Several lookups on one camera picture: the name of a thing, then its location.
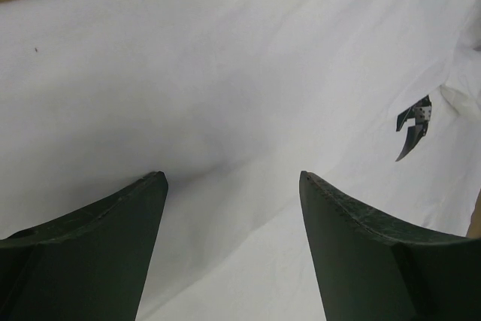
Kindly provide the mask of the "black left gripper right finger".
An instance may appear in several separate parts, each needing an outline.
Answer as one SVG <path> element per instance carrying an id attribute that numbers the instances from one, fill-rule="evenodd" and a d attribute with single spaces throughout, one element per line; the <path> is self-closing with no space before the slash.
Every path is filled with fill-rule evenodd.
<path id="1" fill-rule="evenodd" d="M 415 226 L 311 172 L 301 209 L 328 320 L 478 320 L 480 242 Z"/>

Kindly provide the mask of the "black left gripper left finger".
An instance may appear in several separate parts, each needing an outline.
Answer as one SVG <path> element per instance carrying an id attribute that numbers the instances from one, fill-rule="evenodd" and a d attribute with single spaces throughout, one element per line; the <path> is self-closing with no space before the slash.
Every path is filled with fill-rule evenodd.
<path id="1" fill-rule="evenodd" d="M 1 241 L 3 320 L 134 320 L 168 182 L 161 171 Z"/>

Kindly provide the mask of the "white t shirt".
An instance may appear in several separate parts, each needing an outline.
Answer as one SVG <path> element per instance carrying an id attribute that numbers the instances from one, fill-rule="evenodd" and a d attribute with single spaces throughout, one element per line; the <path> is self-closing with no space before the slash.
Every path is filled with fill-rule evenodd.
<path id="1" fill-rule="evenodd" d="M 151 171 L 140 320 L 322 320 L 302 171 L 464 235 L 480 188 L 480 0 L 1 6 L 1 234 Z"/>

